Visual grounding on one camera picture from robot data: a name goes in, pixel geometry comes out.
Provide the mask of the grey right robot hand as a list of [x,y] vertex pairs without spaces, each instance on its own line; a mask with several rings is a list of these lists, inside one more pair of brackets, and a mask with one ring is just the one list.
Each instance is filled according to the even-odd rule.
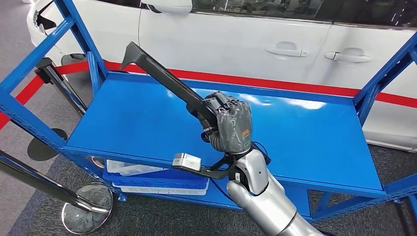
[[253,128],[249,103],[216,91],[206,96],[203,104],[214,111],[217,120],[217,125],[210,124],[203,115],[197,114],[206,140],[211,146],[226,153],[239,154],[248,151]]

